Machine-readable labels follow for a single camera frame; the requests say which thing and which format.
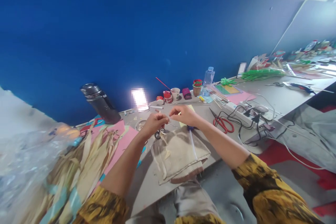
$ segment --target thermos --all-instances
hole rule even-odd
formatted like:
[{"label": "thermos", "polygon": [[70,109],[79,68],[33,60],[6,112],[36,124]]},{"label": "thermos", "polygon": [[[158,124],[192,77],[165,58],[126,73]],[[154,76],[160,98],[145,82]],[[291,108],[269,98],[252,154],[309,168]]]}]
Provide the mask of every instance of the thermos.
[{"label": "thermos", "polygon": [[119,122],[121,119],[120,114],[97,84],[85,84],[80,90],[86,97],[87,102],[92,105],[106,124],[116,124]]}]

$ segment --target scissors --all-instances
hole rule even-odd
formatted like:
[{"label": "scissors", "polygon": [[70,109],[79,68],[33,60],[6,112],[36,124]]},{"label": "scissors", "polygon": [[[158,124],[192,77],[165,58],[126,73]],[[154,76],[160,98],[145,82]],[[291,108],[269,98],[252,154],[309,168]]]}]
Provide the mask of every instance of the scissors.
[{"label": "scissors", "polygon": [[[219,124],[224,129],[225,134],[227,134],[228,132],[229,133],[234,132],[234,130],[235,130],[234,126],[230,121],[226,120],[224,117],[219,117],[218,115],[216,115],[215,112],[212,111],[211,108],[209,108],[209,109],[210,109],[211,113],[213,114],[213,116],[215,117],[215,119],[213,120],[214,121],[213,122],[214,126],[217,126],[217,124]],[[227,129],[226,125],[224,124],[224,121],[227,122],[228,124],[230,124],[231,130]]]},{"label": "scissors", "polygon": [[166,130],[164,128],[159,129],[158,131],[155,132],[154,136],[156,139],[160,139],[160,132],[166,133]]},{"label": "scissors", "polygon": [[265,86],[284,86],[284,84],[280,82],[274,82],[273,84],[265,85]]}]

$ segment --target yellow patterned sleeve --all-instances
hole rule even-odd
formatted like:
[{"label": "yellow patterned sleeve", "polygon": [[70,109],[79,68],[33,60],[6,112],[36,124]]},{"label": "yellow patterned sleeve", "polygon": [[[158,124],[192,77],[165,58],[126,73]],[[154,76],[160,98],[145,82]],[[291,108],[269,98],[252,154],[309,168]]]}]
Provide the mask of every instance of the yellow patterned sleeve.
[{"label": "yellow patterned sleeve", "polygon": [[127,212],[128,207],[122,197],[99,186],[82,205],[73,223],[124,223]]},{"label": "yellow patterned sleeve", "polygon": [[196,224],[196,223],[215,223],[225,224],[219,217],[214,214],[207,214],[205,216],[182,216],[175,220],[175,224]]},{"label": "yellow patterned sleeve", "polygon": [[251,154],[232,172],[258,223],[322,224],[303,198],[257,156]]}]

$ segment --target plastic bottle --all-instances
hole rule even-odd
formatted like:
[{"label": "plastic bottle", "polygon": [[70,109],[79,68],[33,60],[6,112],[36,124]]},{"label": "plastic bottle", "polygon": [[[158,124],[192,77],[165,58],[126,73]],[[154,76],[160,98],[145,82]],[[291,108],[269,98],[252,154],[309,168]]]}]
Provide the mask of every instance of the plastic bottle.
[{"label": "plastic bottle", "polygon": [[214,76],[215,76],[214,68],[210,66],[208,70],[205,71],[202,96],[210,96],[210,91],[211,91],[210,85],[212,84]]},{"label": "plastic bottle", "polygon": [[310,51],[311,49],[314,48],[316,43],[317,43],[317,40],[313,40],[313,42],[310,42],[303,51],[304,52]]}]

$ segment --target red paintbrush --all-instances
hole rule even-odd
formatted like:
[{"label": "red paintbrush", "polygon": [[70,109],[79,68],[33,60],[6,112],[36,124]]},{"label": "red paintbrush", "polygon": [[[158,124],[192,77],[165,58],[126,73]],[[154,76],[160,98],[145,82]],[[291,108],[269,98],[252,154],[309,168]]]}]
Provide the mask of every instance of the red paintbrush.
[{"label": "red paintbrush", "polygon": [[160,81],[158,77],[156,77],[156,79],[172,92],[172,90],[169,87],[167,87],[162,81]]}]

